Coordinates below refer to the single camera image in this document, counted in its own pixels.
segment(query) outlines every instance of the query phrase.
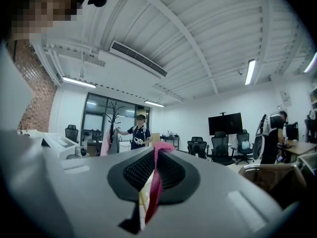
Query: air conditioner vent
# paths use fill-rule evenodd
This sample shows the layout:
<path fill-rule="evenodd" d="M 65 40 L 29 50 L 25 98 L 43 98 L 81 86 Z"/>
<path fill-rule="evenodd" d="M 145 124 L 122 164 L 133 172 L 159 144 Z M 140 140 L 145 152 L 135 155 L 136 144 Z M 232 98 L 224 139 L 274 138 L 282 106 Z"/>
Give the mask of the air conditioner vent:
<path fill-rule="evenodd" d="M 114 41 L 110 49 L 117 50 L 117 51 L 139 61 L 140 63 L 145 64 L 146 66 L 155 70 L 157 73 L 159 73 L 160 75 L 162 75 L 164 77 L 167 75 L 167 72 L 165 70 L 163 70 L 160 66 L 158 66 L 156 63 L 147 59 L 145 56 L 135 52 L 134 50 L 128 48 L 127 46 L 122 45 L 119 42 Z"/>

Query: cable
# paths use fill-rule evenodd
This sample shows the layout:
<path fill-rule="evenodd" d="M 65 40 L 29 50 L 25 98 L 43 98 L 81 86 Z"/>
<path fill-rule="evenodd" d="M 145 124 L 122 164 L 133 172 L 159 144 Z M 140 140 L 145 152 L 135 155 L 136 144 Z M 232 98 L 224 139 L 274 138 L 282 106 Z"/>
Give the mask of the cable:
<path fill-rule="evenodd" d="M 119 143 L 119 145 L 122 146 L 122 147 L 128 147 L 128 150 L 129 150 L 129 147 L 131 146 L 131 141 L 129 141 L 129 145 L 128 146 L 121 145 L 120 143 Z"/>

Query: pink fabric strip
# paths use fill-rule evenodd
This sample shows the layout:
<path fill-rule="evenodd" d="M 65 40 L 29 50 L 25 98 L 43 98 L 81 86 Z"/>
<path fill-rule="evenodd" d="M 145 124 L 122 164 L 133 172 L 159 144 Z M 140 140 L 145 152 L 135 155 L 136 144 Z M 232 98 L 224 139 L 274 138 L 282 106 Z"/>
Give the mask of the pink fabric strip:
<path fill-rule="evenodd" d="M 160 177 L 159 172 L 157 170 L 157 162 L 158 162 L 158 156 L 159 156 L 160 149 L 172 151 L 175 148 L 171 144 L 168 144 L 164 141 L 157 142 L 154 145 L 155 169 L 154 169 L 153 180 L 151 183 L 150 203 L 149 203 L 147 213 L 145 215 L 145 223 L 147 223 L 151 219 L 151 217 L 155 214 L 155 212 L 157 211 L 157 207 L 158 207 L 158 203 L 159 203 L 159 196 L 162 194 L 162 191 L 163 191 L 162 180 L 161 180 L 161 177 Z"/>
<path fill-rule="evenodd" d="M 100 156 L 107 156 L 108 155 L 109 145 L 110 145 L 110 128 L 104 134 L 103 144 L 101 145 Z"/>

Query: fluorescent light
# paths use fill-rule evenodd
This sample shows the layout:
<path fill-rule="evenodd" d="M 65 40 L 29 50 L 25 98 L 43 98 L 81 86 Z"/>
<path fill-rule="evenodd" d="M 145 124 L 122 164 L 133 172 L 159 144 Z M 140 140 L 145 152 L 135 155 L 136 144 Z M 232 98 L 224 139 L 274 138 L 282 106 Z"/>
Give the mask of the fluorescent light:
<path fill-rule="evenodd" d="M 308 72 L 313 67 L 313 64 L 315 63 L 316 57 L 317 57 L 317 52 L 315 53 L 313 59 L 311 60 L 311 62 L 307 66 L 307 68 L 304 70 L 304 73 Z"/>
<path fill-rule="evenodd" d="M 250 82 L 251 82 L 251 78 L 252 78 L 255 66 L 256 66 L 256 61 L 255 60 L 250 60 L 249 61 L 247 79 L 246 79 L 246 85 L 249 85 Z"/>
<path fill-rule="evenodd" d="M 154 106 L 158 106 L 158 107 L 164 107 L 164 105 L 153 103 L 153 102 L 149 102 L 149 101 L 145 101 L 145 103 L 151 104 L 151 105 L 154 105 Z"/>
<path fill-rule="evenodd" d="M 93 85 L 93 84 L 89 84 L 89 83 L 86 83 L 86 82 L 83 82 L 83 81 L 71 79 L 71 78 L 68 78 L 68 77 L 63 77 L 63 80 L 71 82 L 71 83 L 79 84 L 79 85 L 84 85 L 84 86 L 89 86 L 89 87 L 92 87 L 92 88 L 96 88 L 96 86 Z"/>

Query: glass partition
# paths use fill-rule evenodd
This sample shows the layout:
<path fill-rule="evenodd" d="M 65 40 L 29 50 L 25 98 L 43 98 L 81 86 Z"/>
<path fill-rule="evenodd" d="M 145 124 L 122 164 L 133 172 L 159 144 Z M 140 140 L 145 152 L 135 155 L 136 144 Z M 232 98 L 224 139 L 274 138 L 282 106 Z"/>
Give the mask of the glass partition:
<path fill-rule="evenodd" d="M 98 129 L 101 131 L 99 141 L 102 143 L 104 133 L 106 133 L 110 127 L 110 119 L 106 115 L 112 118 L 112 104 L 114 105 L 115 102 L 117 108 L 122 108 L 118 110 L 118 117 L 115 121 L 119 123 L 115 124 L 114 128 L 120 127 L 122 131 L 127 131 L 136 125 L 135 116 L 137 115 L 144 115 L 146 117 L 145 126 L 149 128 L 150 108 L 108 98 L 106 96 L 88 93 L 82 118 L 80 140 L 81 145 L 86 149 L 88 149 L 88 146 L 94 147 L 96 144 L 96 139 L 93 136 L 92 130 Z M 120 141 L 130 141 L 131 139 L 132 135 L 119 135 Z"/>

